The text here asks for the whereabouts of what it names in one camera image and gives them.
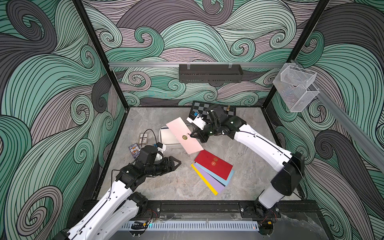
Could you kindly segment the pink envelope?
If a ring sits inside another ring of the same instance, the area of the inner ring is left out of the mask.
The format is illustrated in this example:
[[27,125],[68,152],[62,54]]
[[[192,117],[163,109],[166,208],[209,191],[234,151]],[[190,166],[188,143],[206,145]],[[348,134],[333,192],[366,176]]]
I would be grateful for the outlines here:
[[170,129],[171,133],[176,137],[187,154],[191,155],[203,150],[199,141],[191,137],[192,132],[180,117],[167,123],[166,126]]

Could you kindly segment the red envelope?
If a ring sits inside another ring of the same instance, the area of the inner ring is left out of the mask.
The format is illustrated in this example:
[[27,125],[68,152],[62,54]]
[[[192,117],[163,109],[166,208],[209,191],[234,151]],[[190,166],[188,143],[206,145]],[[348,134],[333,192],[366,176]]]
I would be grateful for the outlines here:
[[199,152],[195,158],[195,162],[223,180],[227,180],[229,178],[233,169],[233,165],[206,150]]

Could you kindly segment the teal envelope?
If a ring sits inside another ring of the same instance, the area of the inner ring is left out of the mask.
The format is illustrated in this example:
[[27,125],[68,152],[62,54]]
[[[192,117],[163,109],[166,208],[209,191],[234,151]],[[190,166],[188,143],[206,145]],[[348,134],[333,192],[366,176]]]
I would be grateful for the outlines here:
[[234,170],[231,170],[229,176],[227,177],[227,179],[223,179],[221,177],[219,177],[218,175],[216,175],[215,173],[213,173],[212,171],[206,169],[205,167],[203,167],[202,165],[198,164],[198,163],[195,163],[195,166],[199,167],[200,169],[202,169],[203,171],[205,171],[206,173],[208,173],[210,176],[212,176],[213,178],[215,178],[217,181],[219,181],[222,185],[224,186],[227,186],[230,182],[230,180],[232,179],[235,171]]

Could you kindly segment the lavender envelope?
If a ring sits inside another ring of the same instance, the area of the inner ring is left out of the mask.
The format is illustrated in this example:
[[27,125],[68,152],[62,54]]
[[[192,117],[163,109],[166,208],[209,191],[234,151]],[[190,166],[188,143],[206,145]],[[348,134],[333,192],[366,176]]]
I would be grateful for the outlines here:
[[225,186],[222,185],[219,181],[217,181],[215,178],[210,176],[208,173],[197,167],[197,169],[201,172],[201,174],[206,178],[206,180],[216,189],[216,191],[220,194],[224,189]]

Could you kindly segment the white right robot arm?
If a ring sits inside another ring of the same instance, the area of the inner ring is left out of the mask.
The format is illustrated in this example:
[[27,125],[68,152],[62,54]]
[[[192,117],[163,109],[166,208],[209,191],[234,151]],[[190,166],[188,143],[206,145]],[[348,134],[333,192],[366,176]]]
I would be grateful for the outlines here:
[[211,136],[228,136],[254,151],[277,172],[270,185],[255,200],[256,210],[265,213],[285,196],[294,193],[305,175],[305,159],[301,153],[291,153],[277,146],[242,118],[227,115],[222,106],[213,105],[204,112],[205,117],[195,111],[188,116],[187,121],[196,126],[191,137],[205,143]]

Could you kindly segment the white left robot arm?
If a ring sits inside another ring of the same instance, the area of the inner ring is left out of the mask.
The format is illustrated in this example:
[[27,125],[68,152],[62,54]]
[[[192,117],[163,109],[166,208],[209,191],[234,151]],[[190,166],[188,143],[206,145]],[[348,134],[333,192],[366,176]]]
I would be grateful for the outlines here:
[[71,229],[61,231],[56,240],[108,240],[127,221],[145,215],[148,199],[136,189],[147,178],[175,171],[182,163],[163,155],[165,146],[145,146],[138,157],[122,167],[111,187],[98,203]]

